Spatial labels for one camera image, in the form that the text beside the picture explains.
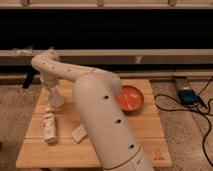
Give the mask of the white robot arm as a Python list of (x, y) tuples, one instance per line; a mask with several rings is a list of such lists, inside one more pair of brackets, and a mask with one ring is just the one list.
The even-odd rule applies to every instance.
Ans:
[(110, 71), (62, 63), (52, 49), (31, 60), (50, 88), (60, 78), (73, 83), (73, 100), (104, 171), (155, 171), (120, 109), (120, 77)]

